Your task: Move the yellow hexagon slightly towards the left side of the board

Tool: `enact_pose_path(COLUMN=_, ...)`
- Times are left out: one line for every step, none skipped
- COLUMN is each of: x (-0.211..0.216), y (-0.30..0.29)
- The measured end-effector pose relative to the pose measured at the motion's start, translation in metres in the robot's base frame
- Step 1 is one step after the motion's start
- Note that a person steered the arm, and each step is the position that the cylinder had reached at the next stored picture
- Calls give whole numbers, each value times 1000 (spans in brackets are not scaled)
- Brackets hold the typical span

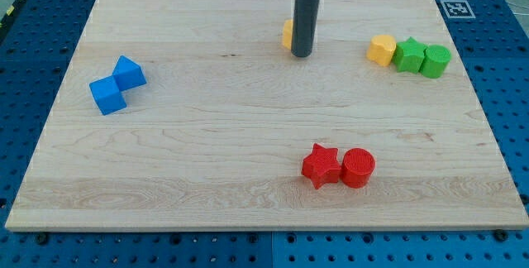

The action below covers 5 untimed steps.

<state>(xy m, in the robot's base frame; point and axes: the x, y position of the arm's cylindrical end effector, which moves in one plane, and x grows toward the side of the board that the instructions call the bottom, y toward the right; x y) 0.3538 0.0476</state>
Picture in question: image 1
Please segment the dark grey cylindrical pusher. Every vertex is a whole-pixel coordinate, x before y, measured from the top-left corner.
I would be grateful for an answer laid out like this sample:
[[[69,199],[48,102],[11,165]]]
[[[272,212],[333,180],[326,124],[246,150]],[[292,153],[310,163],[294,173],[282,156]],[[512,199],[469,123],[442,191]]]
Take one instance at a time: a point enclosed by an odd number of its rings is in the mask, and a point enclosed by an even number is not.
[[[295,0],[291,52],[299,58],[312,53],[320,0]]]

